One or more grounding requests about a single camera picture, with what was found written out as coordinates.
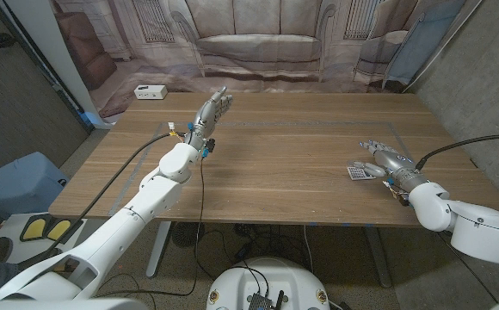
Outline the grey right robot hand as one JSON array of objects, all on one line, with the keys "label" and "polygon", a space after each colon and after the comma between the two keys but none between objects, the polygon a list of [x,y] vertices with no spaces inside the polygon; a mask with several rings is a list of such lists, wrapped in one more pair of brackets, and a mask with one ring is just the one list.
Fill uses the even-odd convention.
[{"label": "grey right robot hand", "polygon": [[350,166],[360,168],[374,177],[392,177],[406,192],[428,183],[428,179],[416,170],[416,164],[394,148],[375,140],[361,142],[360,146],[373,155],[375,163],[349,161]]}]

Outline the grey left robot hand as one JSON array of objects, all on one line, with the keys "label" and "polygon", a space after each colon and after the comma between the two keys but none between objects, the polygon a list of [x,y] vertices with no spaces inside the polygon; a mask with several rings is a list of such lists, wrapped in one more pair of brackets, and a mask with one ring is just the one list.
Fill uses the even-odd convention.
[{"label": "grey left robot hand", "polygon": [[226,95],[227,87],[215,92],[198,110],[193,126],[187,133],[184,143],[201,150],[211,137],[217,122],[232,105],[232,95]]}]

